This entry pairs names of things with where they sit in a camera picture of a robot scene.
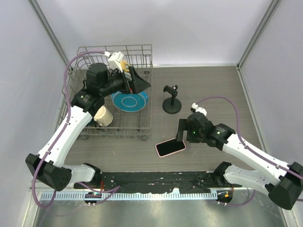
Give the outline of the cream mug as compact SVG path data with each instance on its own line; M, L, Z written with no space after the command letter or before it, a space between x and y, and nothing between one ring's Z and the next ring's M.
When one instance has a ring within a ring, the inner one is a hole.
M113 114L105 106L102 106L99 108L93 119L100 126L107 127L113 121Z

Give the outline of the yellow mug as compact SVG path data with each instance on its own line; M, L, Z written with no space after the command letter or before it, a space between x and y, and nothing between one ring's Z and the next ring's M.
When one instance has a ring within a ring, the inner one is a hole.
M121 62L120 62L120 64L121 64L121 68L122 68L122 70L124 71L124 72L129 72L129 63L127 63L126 61L124 61L124 60L122 60Z

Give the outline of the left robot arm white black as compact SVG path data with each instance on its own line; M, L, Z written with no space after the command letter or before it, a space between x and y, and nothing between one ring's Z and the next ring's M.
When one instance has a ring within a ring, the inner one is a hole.
M129 66L129 73L107 68L104 63L93 63L86 71L83 87L68 105L68 113L55 134L38 154L28 154L25 163L33 180L62 191L70 183L84 182L89 188L100 185L100 169L90 165L66 166L68 152L75 140L105 104L105 97L121 92L139 94L151 87Z

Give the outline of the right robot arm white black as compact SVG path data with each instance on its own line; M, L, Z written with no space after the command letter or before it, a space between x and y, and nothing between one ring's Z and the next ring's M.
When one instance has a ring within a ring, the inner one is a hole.
M252 171L222 162L214 174L214 182L220 187L237 184L268 196L277 206L291 210L303 191L303 166L289 164L253 146L225 124L213 125L201 112L192 113L178 122L176 139L190 143L205 143L230 154L250 167Z

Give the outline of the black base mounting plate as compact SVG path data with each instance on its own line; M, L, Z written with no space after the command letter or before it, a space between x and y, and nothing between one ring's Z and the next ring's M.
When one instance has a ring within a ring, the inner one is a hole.
M178 188L181 194L210 192L211 188L240 188L238 184L217 181L212 172L103 172L94 183L85 183L93 189L105 191L120 186L119 193L171 193Z

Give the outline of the pink case smartphone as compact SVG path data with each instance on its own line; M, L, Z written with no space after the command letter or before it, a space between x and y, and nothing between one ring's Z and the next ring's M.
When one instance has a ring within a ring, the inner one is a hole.
M184 141L177 141L176 138L158 143L155 145L159 157L166 157L186 149Z

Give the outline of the black phone stand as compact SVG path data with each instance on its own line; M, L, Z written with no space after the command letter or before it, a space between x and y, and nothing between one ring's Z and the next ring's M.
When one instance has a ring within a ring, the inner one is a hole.
M177 99L177 89L177 85L173 87L166 85L163 88L163 92L168 92L171 95L171 97L165 99L162 103L163 110L168 114L177 114L182 108L181 102Z

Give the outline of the aluminium frame rail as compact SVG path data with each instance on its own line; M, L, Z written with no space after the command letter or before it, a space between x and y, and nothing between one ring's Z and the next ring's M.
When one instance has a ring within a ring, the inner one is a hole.
M48 35L51 43L53 44L55 50L59 54L61 60L64 62L64 64L67 66L69 63L69 59L63 50L62 45L59 42L59 39L56 37L51 25L49 24L43 10L41 9L39 3L37 0L28 0L28 3L30 4L32 10L36 14L38 20L40 21L42 27L44 28L46 34Z

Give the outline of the blue ceramic plate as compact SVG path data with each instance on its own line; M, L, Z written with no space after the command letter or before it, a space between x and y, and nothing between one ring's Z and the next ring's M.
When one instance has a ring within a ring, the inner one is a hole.
M142 110L148 104L148 94L143 91L139 94L122 94L116 92L111 95L111 100L116 108L127 113Z

